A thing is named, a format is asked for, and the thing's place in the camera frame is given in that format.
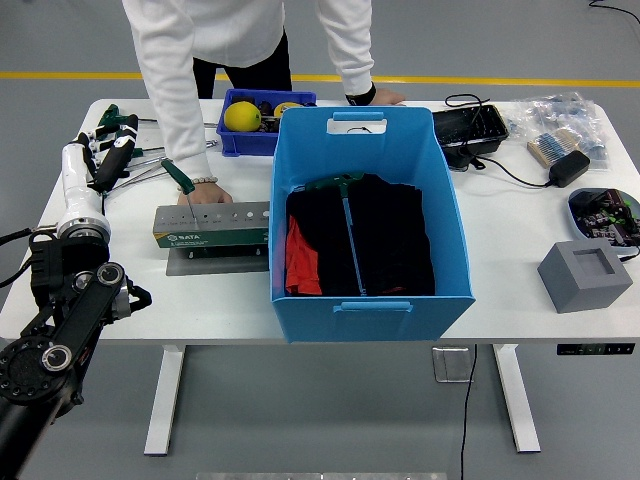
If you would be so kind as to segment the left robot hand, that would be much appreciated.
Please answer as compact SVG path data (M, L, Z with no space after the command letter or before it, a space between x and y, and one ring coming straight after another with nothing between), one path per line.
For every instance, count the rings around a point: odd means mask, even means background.
M111 229L103 213L103 194L121 178L132 158L139 119L135 114L121 121L81 132L62 150L61 178L66 211L57 224L62 238L93 236L108 241ZM94 163L95 141L106 134L115 139L106 156Z

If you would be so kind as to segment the person's right hand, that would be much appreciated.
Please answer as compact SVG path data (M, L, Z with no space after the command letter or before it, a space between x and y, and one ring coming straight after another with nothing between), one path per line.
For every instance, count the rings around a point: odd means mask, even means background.
M232 196L217 183L205 182L194 185L194 190L188 195L192 203L214 204L232 203Z

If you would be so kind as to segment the person's left hand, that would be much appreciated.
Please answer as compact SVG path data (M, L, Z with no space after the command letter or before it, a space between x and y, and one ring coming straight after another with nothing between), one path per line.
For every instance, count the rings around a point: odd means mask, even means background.
M406 97L403 94L387 88L382 88L376 90L376 94L371 105L401 105L405 100Z

